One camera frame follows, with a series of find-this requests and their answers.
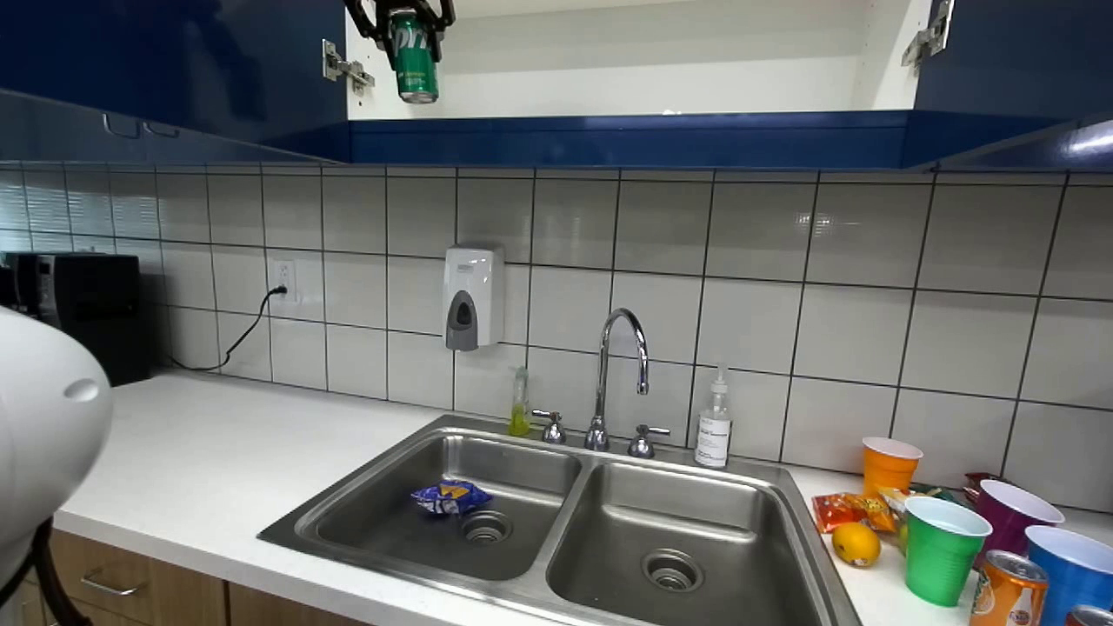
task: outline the green cup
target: green cup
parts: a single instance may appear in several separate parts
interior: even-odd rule
[[[994,531],[991,522],[938,497],[907,497],[904,512],[904,583],[925,600],[958,604],[984,540]]]

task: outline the orange cup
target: orange cup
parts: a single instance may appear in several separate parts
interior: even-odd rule
[[[861,495],[880,495],[882,488],[907,495],[917,459],[925,459],[925,451],[907,441],[861,437]]]

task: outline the black appliance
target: black appliance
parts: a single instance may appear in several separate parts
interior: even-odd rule
[[[146,378],[158,365],[138,256],[7,254],[0,265],[0,307],[65,329],[100,360],[115,386]]]

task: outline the sink drain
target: sink drain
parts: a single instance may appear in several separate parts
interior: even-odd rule
[[[681,549],[656,549],[644,561],[644,573],[663,592],[696,592],[703,583],[698,563]]]
[[[499,512],[475,516],[475,519],[464,522],[464,527],[458,527],[458,535],[471,541],[502,541],[502,540],[509,540],[509,531],[510,527]]]

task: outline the lower cabinet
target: lower cabinet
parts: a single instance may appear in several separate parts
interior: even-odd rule
[[[353,619],[317,612],[275,594],[231,583],[231,621],[233,626],[355,626]]]
[[[52,535],[52,561],[70,600],[94,626],[355,626],[329,612],[65,531]],[[20,586],[20,626],[56,626],[34,582]]]

